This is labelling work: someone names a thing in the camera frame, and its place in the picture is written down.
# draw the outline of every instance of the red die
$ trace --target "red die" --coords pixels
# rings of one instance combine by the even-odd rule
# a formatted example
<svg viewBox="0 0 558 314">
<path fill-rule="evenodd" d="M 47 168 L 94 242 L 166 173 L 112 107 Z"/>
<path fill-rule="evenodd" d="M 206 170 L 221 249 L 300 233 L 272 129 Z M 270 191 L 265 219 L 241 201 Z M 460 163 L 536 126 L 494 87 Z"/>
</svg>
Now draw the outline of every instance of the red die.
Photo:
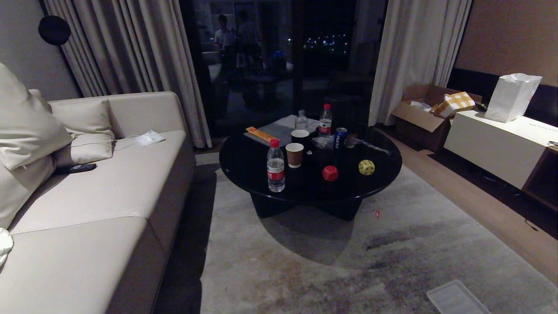
<svg viewBox="0 0 558 314">
<path fill-rule="evenodd" d="M 337 171 L 337 168 L 334 166 L 325 167 L 324 170 L 322 170 L 321 174 L 324 176 L 324 179 L 326 181 L 335 181 L 339 176 L 339 172 Z"/>
</svg>

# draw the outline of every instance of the open cardboard box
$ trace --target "open cardboard box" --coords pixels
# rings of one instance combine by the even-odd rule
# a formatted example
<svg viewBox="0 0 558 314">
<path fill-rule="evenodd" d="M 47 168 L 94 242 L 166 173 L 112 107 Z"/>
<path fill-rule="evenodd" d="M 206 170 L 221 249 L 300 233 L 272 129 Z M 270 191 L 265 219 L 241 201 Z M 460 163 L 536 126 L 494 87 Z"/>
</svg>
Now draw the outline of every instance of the open cardboard box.
<svg viewBox="0 0 558 314">
<path fill-rule="evenodd" d="M 432 113 L 411 107 L 411 101 L 425 102 L 430 106 L 444 101 L 444 94 L 455 94 L 450 88 L 438 87 L 432 84 L 413 85 L 405 89 L 401 102 L 391 113 L 397 117 L 396 132 L 408 137 L 431 151 L 438 152 L 444 147 L 451 127 L 451 118 L 441 118 Z M 468 95 L 476 102 L 482 97 L 475 94 Z"/>
</svg>

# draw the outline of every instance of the blue can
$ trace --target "blue can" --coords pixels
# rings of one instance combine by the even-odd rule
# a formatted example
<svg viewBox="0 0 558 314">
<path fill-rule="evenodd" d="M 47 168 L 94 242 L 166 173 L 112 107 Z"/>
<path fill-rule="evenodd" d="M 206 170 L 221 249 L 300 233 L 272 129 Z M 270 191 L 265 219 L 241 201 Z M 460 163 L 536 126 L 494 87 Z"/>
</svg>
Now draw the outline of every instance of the blue can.
<svg viewBox="0 0 558 314">
<path fill-rule="evenodd" d="M 347 129 L 338 127 L 335 129 L 335 137 L 333 141 L 333 150 L 340 154 L 345 150 L 345 140 L 347 140 Z"/>
</svg>

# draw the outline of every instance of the shopping bag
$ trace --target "shopping bag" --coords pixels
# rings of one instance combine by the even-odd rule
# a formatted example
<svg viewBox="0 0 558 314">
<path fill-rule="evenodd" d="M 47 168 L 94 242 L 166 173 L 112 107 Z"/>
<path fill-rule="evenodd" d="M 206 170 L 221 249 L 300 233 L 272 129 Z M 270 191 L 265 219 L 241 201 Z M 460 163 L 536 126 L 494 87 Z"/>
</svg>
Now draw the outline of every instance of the shopping bag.
<svg viewBox="0 0 558 314">
<path fill-rule="evenodd" d="M 541 79 L 523 73 L 500 77 L 484 117 L 505 123 L 523 116 Z"/>
</svg>

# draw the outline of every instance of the water bottle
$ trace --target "water bottle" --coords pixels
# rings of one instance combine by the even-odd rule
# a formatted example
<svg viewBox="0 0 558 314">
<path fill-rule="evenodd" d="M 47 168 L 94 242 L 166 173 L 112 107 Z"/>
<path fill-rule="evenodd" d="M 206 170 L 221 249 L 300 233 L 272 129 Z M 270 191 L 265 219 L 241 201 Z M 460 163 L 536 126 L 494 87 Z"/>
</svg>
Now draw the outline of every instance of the water bottle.
<svg viewBox="0 0 558 314">
<path fill-rule="evenodd" d="M 285 157 L 278 139 L 270 141 L 267 152 L 267 185 L 271 192 L 280 192 L 285 188 Z"/>
<path fill-rule="evenodd" d="M 324 105 L 324 112 L 320 116 L 319 136 L 329 136 L 331 133 L 331 105 Z"/>
<path fill-rule="evenodd" d="M 304 110 L 299 110 L 299 116 L 295 119 L 295 130 L 308 130 L 308 118 L 304 115 Z"/>
</svg>

